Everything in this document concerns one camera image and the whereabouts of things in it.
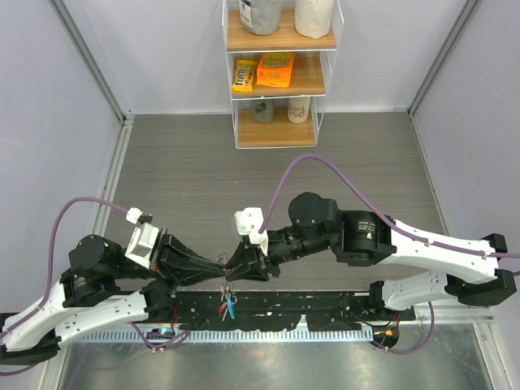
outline gray container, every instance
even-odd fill
[[[273,99],[251,101],[253,120],[261,124],[268,124],[275,118],[275,103]]]
[[[240,21],[250,33],[276,33],[282,19],[283,0],[238,0]]]

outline shelf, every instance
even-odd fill
[[[230,10],[227,22],[227,51],[334,50],[336,39],[331,31],[319,39],[304,37],[294,28],[294,9],[284,8],[278,31],[271,35],[254,35],[241,24],[240,12]]]
[[[245,57],[240,59],[254,59],[257,57]],[[297,53],[294,59],[294,67],[292,68],[291,84],[288,88],[275,88],[265,85],[257,85],[256,74],[253,84],[253,92],[236,92],[232,90],[233,99],[248,99],[260,97],[287,97],[287,96],[324,96],[325,83],[323,81],[323,72],[319,59],[319,54],[315,53]]]
[[[270,123],[253,120],[250,109],[238,111],[238,147],[269,148],[284,146],[315,146],[312,113],[304,123],[293,123],[287,117],[287,108],[276,108]]]

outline yellow snack package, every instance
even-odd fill
[[[232,89],[237,92],[252,92],[254,70],[257,67],[257,61],[247,59],[239,59],[236,62],[235,80]]]
[[[294,53],[264,53],[258,63],[257,84],[287,88],[291,84]]]

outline orange snack package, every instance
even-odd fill
[[[264,53],[257,67],[257,84],[287,88],[291,84],[294,53]]]

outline white cup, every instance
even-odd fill
[[[309,116],[310,96],[290,97],[287,117],[294,124],[303,124]]]

